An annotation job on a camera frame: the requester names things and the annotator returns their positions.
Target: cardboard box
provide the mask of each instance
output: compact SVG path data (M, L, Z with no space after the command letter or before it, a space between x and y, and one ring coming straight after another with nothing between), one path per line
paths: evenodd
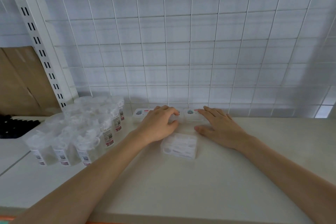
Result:
M51 116L61 112L33 47L1 48L0 80L0 114Z

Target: barcode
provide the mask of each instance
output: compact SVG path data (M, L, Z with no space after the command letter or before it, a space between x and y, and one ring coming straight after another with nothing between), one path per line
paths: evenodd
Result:
M110 146L110 145L112 145L113 143L114 143L114 141L112 140L111 142L106 143L106 146Z

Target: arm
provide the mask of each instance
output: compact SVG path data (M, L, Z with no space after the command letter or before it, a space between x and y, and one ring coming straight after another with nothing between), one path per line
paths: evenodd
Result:
M170 135L177 120L168 124L173 107L156 107L138 128L97 161L14 219L12 224L84 224L96 204L133 158L149 143Z
M288 195L314 222L333 223L336 219L336 186L278 154L256 137L247 134L221 109L204 107L199 112L212 129L195 130L216 143L235 149L248 158Z

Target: black object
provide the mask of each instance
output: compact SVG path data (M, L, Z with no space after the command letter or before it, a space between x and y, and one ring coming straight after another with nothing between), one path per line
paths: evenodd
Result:
M35 128L38 120L12 120L10 115L0 115L0 138L18 138Z

